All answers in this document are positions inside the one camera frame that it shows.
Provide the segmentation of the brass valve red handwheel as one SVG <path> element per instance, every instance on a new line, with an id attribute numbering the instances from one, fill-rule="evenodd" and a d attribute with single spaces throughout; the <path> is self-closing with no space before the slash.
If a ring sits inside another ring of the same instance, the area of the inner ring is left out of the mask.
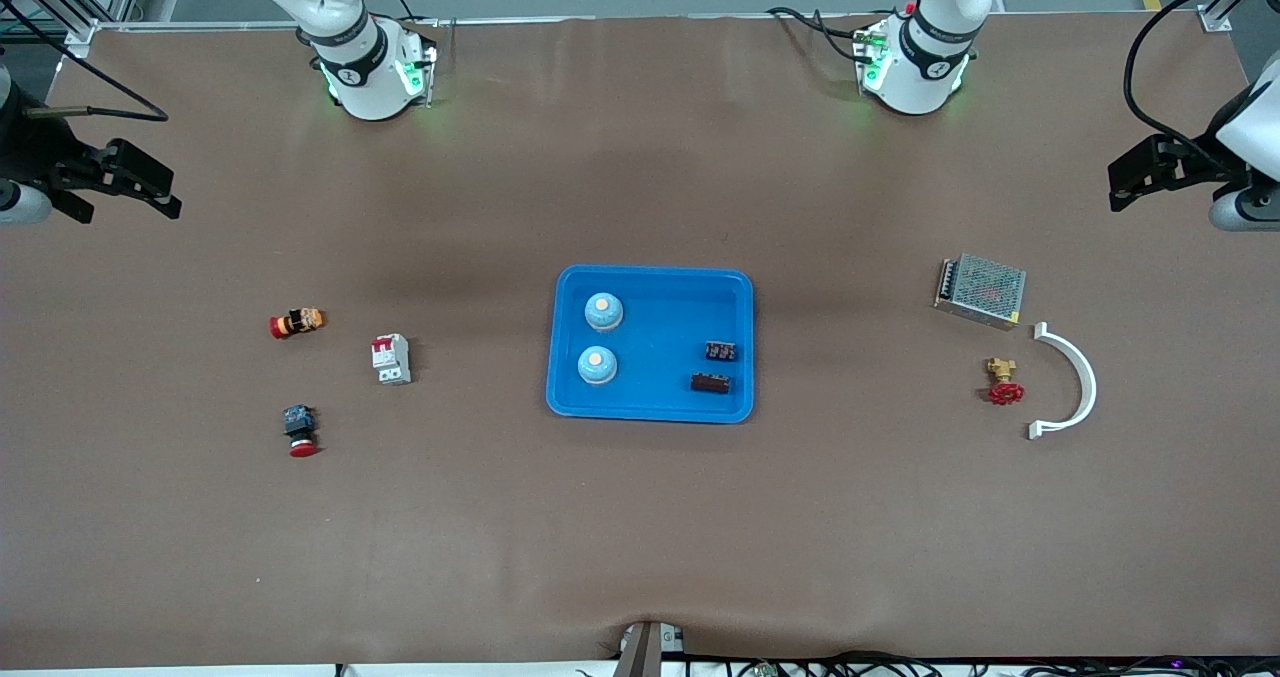
<path id="1" fill-rule="evenodd" d="M 992 378 L 987 392 L 991 404 L 1016 404 L 1024 399 L 1025 389 L 1015 380 L 1015 361 L 993 357 L 986 362 L 986 369 Z"/>

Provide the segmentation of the blue plastic tray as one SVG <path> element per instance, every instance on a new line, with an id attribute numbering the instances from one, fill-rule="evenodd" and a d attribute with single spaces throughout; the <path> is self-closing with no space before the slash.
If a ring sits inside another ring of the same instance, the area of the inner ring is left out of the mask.
<path id="1" fill-rule="evenodd" d="M 623 305 L 621 326 L 593 330 L 588 299 L 607 291 Z M 708 340 L 737 346 L 733 362 L 704 357 Z M 620 367 L 612 381 L 589 385 L 577 358 L 607 346 Z M 695 393 L 692 372 L 730 376 L 727 395 Z M 750 276 L 713 267 L 573 264 L 553 298 L 545 401 L 563 417 L 637 418 L 695 425 L 739 425 L 756 402 L 755 291 Z"/>

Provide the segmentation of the white red circuit breaker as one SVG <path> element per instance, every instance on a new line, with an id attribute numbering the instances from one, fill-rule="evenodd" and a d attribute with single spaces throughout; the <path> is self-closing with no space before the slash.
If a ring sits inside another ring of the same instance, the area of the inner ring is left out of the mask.
<path id="1" fill-rule="evenodd" d="M 371 340 L 371 363 L 378 381 L 384 386 L 407 385 L 412 381 L 410 369 L 410 343 L 399 331 Z"/>

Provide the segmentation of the brown table mat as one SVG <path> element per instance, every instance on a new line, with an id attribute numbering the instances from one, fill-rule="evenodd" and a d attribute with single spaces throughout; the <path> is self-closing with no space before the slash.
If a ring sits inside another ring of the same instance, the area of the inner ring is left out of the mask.
<path id="1" fill-rule="evenodd" d="M 992 18 L 924 118 L 768 18 L 461 26 L 385 124 L 285 29 L 97 35 L 172 118 L 76 131 L 184 209 L 0 229 L 0 669 L 590 659 L 644 619 L 742 657 L 1280 654 L 1280 235 L 1206 189 L 1108 211 L 1143 22 Z M 960 253 L 1027 271 L 1018 328 L 933 307 Z M 553 412 L 573 264 L 750 276 L 753 413 Z M 1098 395 L 1030 442 L 1080 401 L 1042 321 Z"/>

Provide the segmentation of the red orange emergency stop button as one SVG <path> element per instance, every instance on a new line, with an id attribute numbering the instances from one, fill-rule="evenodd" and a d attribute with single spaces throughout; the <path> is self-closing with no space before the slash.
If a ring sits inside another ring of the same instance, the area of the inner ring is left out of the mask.
<path id="1" fill-rule="evenodd" d="M 274 339 L 285 340 L 306 331 L 316 331 L 324 325 L 325 316 L 320 308 L 305 307 L 270 317 L 268 330 Z"/>

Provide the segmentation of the black blue red push button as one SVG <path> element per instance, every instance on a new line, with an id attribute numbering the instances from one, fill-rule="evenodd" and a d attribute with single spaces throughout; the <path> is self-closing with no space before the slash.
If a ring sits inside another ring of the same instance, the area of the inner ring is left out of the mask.
<path id="1" fill-rule="evenodd" d="M 316 418 L 308 404 L 291 404 L 282 412 L 284 435 L 289 440 L 289 457 L 306 458 L 320 452 L 317 445 Z"/>

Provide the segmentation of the white curved plastic bracket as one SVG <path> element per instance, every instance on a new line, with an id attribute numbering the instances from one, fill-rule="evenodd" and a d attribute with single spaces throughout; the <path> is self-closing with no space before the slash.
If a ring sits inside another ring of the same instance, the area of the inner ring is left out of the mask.
<path id="1" fill-rule="evenodd" d="M 1039 440 L 1046 434 L 1056 434 L 1068 427 L 1075 427 L 1080 422 L 1085 421 L 1094 410 L 1096 399 L 1098 395 L 1098 381 L 1096 371 L 1088 360 L 1087 354 L 1079 346 L 1071 343 L 1057 335 L 1056 331 L 1051 331 L 1050 323 L 1036 323 L 1033 328 L 1033 339 L 1038 343 L 1052 346 L 1071 363 L 1071 367 L 1076 372 L 1076 380 L 1079 381 L 1080 401 L 1076 404 L 1075 411 L 1068 418 L 1060 418 L 1060 421 L 1048 421 L 1048 418 L 1034 418 L 1027 426 L 1027 439 L 1030 442 Z"/>

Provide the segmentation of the metal mesh power supply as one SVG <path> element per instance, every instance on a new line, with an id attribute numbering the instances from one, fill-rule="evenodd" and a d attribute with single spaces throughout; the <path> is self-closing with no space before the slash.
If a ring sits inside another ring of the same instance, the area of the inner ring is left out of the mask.
<path id="1" fill-rule="evenodd" d="M 1025 270 L 960 253 L 941 264 L 933 307 L 1010 331 L 1021 323 L 1025 285 Z"/>

